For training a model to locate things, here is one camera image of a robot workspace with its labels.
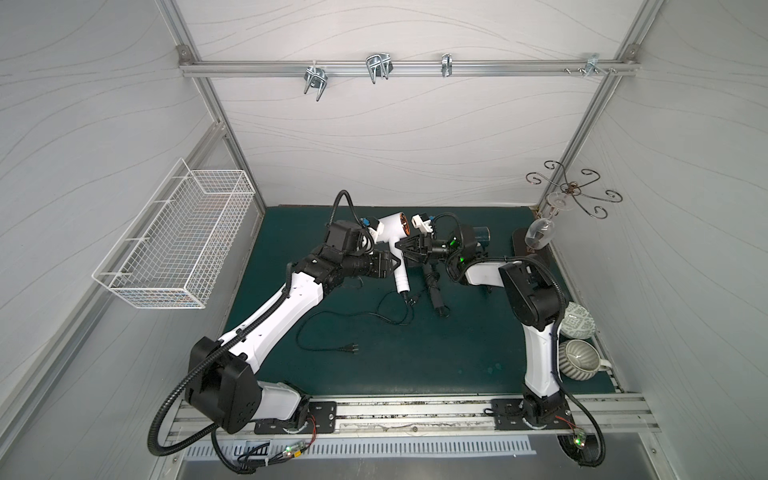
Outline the white hair dryer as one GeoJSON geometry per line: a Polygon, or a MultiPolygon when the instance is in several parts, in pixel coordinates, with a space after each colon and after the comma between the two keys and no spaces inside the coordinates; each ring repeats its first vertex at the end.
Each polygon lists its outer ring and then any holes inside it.
{"type": "Polygon", "coordinates": [[[398,212],[380,218],[375,232],[375,242],[387,244],[391,254],[399,261],[393,272],[396,290],[401,295],[407,295],[410,292],[410,284],[403,253],[397,246],[399,241],[410,235],[410,226],[405,214],[398,212]]]}

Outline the grey hair dryer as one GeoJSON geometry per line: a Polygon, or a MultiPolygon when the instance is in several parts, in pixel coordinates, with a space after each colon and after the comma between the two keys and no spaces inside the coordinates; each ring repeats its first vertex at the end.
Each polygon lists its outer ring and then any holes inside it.
{"type": "Polygon", "coordinates": [[[422,272],[433,310],[440,318],[448,318],[450,316],[450,308],[445,304],[440,290],[439,273],[432,264],[424,264],[422,272]]]}

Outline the green hair dryer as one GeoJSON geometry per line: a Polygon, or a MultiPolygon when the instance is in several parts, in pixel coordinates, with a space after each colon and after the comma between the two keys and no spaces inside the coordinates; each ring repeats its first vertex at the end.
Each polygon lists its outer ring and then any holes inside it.
{"type": "Polygon", "coordinates": [[[472,227],[471,233],[474,238],[474,241],[481,248],[487,248],[489,246],[490,240],[491,240],[491,233],[490,233],[490,229],[487,226],[472,227]]]}

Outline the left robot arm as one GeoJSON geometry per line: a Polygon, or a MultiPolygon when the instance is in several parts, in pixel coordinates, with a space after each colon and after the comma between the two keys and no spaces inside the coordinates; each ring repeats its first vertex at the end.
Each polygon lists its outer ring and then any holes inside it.
{"type": "Polygon", "coordinates": [[[256,374],[289,330],[346,278],[393,276],[408,291],[403,254],[396,244],[410,233],[404,213],[365,221],[330,218],[322,244],[286,267],[285,283],[257,311],[219,339],[201,338],[190,352],[189,370],[155,414],[147,435],[156,457],[175,454],[218,430],[234,434],[252,422],[277,422],[300,432],[309,417],[309,397],[286,383],[261,382],[256,374]],[[179,397],[210,423],[165,446],[160,429],[179,397]]]}

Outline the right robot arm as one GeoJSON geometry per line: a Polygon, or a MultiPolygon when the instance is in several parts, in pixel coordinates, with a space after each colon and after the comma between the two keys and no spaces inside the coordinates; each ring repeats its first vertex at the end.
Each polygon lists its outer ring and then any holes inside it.
{"type": "Polygon", "coordinates": [[[594,415],[570,393],[561,378],[558,352],[560,326],[568,305],[548,265],[535,255],[491,258],[486,249],[490,230],[455,223],[450,236],[437,236],[443,216],[400,213],[397,225],[405,236],[394,241],[402,258],[416,264],[441,262],[451,280],[467,286],[502,289],[513,318],[521,324],[526,354],[522,398],[517,403],[495,400],[486,411],[500,428],[517,423],[531,430],[560,425],[569,430],[557,437],[562,451],[582,467],[596,468],[606,457],[604,434],[594,415]]]}

